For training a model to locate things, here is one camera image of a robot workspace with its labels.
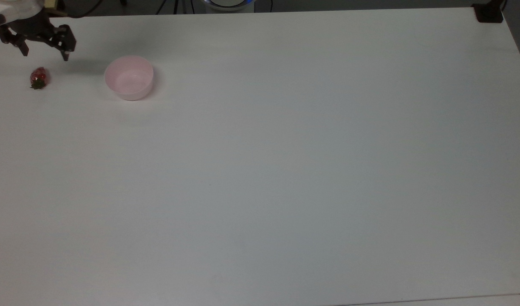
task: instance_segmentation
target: black clamp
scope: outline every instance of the black clamp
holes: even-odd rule
[[[503,21],[501,13],[503,8],[500,8],[502,3],[505,7],[507,0],[491,0],[487,4],[473,4],[472,8],[475,10],[477,21],[480,23],[501,23]]]

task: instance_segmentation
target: bowl rim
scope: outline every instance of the bowl rim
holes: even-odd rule
[[[136,60],[141,60],[141,61],[149,64],[149,78],[150,78],[149,82],[147,83],[147,85],[145,85],[138,91],[134,91],[132,93],[122,93],[120,91],[116,91],[116,90],[112,89],[111,86],[107,83],[107,71],[109,71],[109,69],[111,68],[111,66],[114,65],[115,62],[117,62],[118,60],[124,60],[126,58],[135,58]],[[107,85],[107,87],[114,93],[116,93],[118,95],[124,95],[124,96],[136,95],[136,94],[140,93],[141,91],[144,91],[151,85],[151,83],[153,82],[153,78],[154,78],[154,68],[153,68],[153,65],[151,64],[151,62],[149,62],[146,58],[144,58],[142,56],[137,56],[137,55],[125,55],[125,56],[121,56],[119,58],[114,59],[110,64],[107,65],[107,68],[105,68],[105,72],[103,73],[103,79],[105,80],[105,85]]]

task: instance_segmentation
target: white table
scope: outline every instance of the white table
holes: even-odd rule
[[[57,19],[0,43],[0,306],[520,293],[520,55],[471,8]],[[137,54],[155,89],[103,83]],[[53,81],[29,89],[37,66]]]

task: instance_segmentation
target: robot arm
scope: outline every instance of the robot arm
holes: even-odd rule
[[[44,10],[43,0],[0,0],[0,40],[11,43],[24,56],[29,52],[26,40],[41,41],[58,49],[64,60],[68,60],[76,45],[68,25],[52,25]]]

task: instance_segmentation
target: red strawberry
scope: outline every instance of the red strawberry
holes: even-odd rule
[[[29,82],[31,83],[31,88],[33,89],[44,88],[48,83],[47,71],[45,68],[39,67],[35,69],[29,76]]]

